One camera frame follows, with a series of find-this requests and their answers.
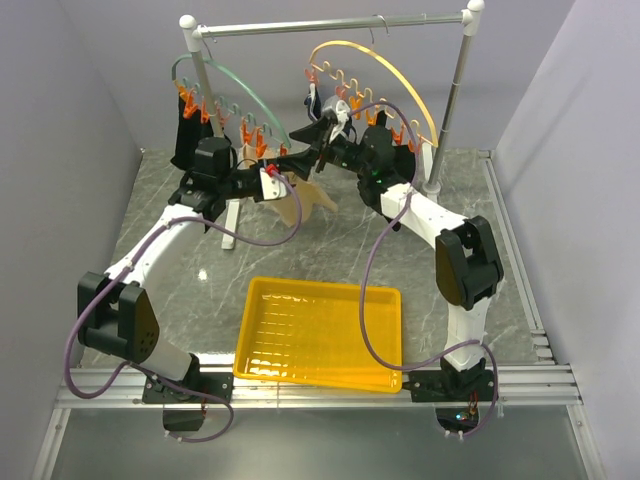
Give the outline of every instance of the marble floor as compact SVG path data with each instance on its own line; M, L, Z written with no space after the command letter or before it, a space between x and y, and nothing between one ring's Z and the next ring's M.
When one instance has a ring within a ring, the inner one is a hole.
M169 163L170 158L169 152L145 153L114 261L153 226L178 185L182 172ZM362 204L353 174L328 165L313 178L338 204L336 214L316 207L293 240L279 247L238 242L234 250L222 250L221 235L211 231L173 266L160 288L164 300L154 305L167 340L193 353L234 352L248 284L255 276L360 282L369 250L385 220ZM476 151L448 152L441 182L440 203L468 217L486 217L498 243L505 279L491 302L486 341L499 362L535 362L530 327ZM276 213L248 200L239 231L252 238L276 239L287 227ZM392 286L402 292L405 363L438 353L446 341L447 307L435 284L434 267L431 248L408 229L401 229L382 243L371 271L370 285ZM118 362L93 350L87 350L82 360L85 367Z

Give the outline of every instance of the yellow tray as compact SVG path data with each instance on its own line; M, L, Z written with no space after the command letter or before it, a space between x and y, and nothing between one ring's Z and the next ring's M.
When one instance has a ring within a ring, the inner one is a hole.
M238 378L397 393L402 374L376 362L358 324L360 287L256 277L242 318ZM367 287L367 333L388 362L402 362L401 295Z

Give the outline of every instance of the black garment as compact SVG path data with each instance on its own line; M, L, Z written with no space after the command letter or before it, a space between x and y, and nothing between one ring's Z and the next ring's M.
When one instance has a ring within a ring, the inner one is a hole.
M171 163L180 170L193 168L198 142L203 138L213 136L211 122L200 123L200 110L196 110L191 118L184 118L185 106L185 101L178 97L178 113L180 115L178 118L178 136L176 138L175 155L171 159Z

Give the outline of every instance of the orange clip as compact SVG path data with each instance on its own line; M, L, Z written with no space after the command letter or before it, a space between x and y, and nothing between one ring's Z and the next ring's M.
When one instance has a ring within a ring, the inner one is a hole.
M253 132L255 132L255 128L253 130L251 130L251 132L247 131L247 121L243 118L242 119L242 143L246 144L246 145L250 145L251 144L251 139L253 138Z
M224 128L231 114L227 115L226 117L223 117L222 112L220 111L220 105L216 105L216 112L218 112L218 119L220 120L220 126Z
M200 123L206 125L209 122L209 114L207 113L207 106L204 98L202 99L202 108L200 109Z
M256 155L258 158L262 158L264 152L267 150L267 144L263 143L264 137L260 133L260 130L256 130Z
M351 104L351 110L355 110L356 108L360 108L360 105L362 105L362 99L357 97L349 97L349 103ZM356 120L360 120L360 115L360 113L356 113L354 115L354 117L356 117Z
M315 85L318 84L318 72L316 72L315 69L312 68L311 71L309 71L305 68L304 74L307 76L307 80L309 80L311 83Z
M376 124L376 120L378 119L378 112L375 112L373 115L369 115L369 110L365 110L364 112L367 116L367 125L370 127Z
M420 137L418 137L418 138L419 138L419 141L418 141L418 148L420 148L420 147L422 146L422 138L420 138ZM414 148L414 146L413 146L413 142L412 142L411 140L409 140L408 147L409 147L409 151L410 151L411 153L416 153L416 149Z
M177 82L176 87L178 88L178 95L180 95L180 98L186 102L189 95L189 93L187 92L187 88Z
M341 100L346 100L347 89L339 85L336 86L336 95L338 95Z
M194 101L193 98L193 88L189 90L187 99L185 100L184 112L182 116L184 118L191 118L194 113L198 110L198 104Z
M393 141L396 142L396 145L402 145L402 137L404 136L404 125L400 128L400 133L396 133L396 131L391 127L391 136L393 137Z

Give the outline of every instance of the metal frame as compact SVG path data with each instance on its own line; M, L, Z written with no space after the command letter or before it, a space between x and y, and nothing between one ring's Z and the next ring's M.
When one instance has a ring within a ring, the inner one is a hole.
M55 408L51 413L49 427L47 427L40 454L31 476L33 480L51 478L70 415L71 410L68 408Z
M291 32L319 32L327 30L346 30L360 28L384 27L389 31L389 27L406 27L415 25L433 25L444 23L459 23L463 28L462 44L456 62L456 69L449 90L447 107L442 120L442 127L438 136L438 148L433 157L433 165L429 179L424 185L427 194L437 195L440 191L438 177L440 168L444 159L444 151L447 146L449 137L449 128L453 111L458 98L458 91L464 73L464 67L467 63L467 57L471 46L471 40L478 31L480 17L484 10L484 0L470 0L467 8L459 12L451 14L427 14L419 13L416 15L372 15L370 17L359 18L340 18L332 20L313 20L300 22L279 22L279 23L257 23L248 25L224 25L217 27L207 27L198 25L196 19L191 15L184 15L180 18L180 27L183 30L187 48L191 53L193 65L198 76L198 82L202 89L203 96L207 105L214 105L214 95L211 83L205 68L204 58L200 42L205 38L225 37L225 36L243 36L243 35L264 35L274 33L291 33ZM210 116L213 133L216 137L224 136L220 119L217 112L213 112Z
M578 443L582 463L587 471L587 477L589 480L607 478L584 405L568 405L567 412L569 413L573 434Z
M204 372L231 372L232 365L203 367ZM437 367L425 370L438 370ZM580 392L571 371L564 365L500 366L499 387L502 405L580 405ZM109 369L73 370L76 385L82 390L96 390L109 378ZM142 390L145 376L134 369L125 369L113 386L93 400L75 397L63 383L55 401L55 408L179 408L199 409L199 404L145 405ZM412 403L411 394L401 391L395 395L375 394L334 388L313 387L280 382L236 379L231 405L236 409L263 408L421 408L452 406L450 403ZM210 405L210 408L224 408Z
M516 286L522 299L527 322L531 330L542 330L542 320L540 320L540 313L538 312L538 306L533 297L533 291L531 290L531 284L527 277L527 273L522 261L522 255L520 255L520 249L518 248L518 242L516 240L515 233L511 227L511 220L509 219L509 212L507 212L507 206L504 203L502 197L502 191L498 184L496 172L493 169L493 163L491 157L484 160L484 173L489 186L489 194L491 195L491 201L496 210L496 216L498 217L498 225L500 226L500 232L502 238L507 247L507 255L511 261L511 268L516 279Z

